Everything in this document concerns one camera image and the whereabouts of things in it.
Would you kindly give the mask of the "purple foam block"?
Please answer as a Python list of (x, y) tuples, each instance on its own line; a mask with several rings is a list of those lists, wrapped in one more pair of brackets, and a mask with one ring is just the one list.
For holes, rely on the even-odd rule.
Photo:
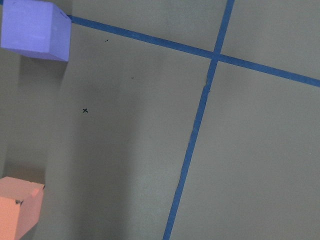
[(68, 62), (71, 19), (54, 3), (4, 0), (0, 47), (25, 57)]

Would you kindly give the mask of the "orange foam block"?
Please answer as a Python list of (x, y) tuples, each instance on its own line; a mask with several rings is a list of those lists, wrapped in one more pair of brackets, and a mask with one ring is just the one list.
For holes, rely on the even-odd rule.
[(19, 240), (39, 221), (45, 185), (13, 177), (0, 179), (0, 238)]

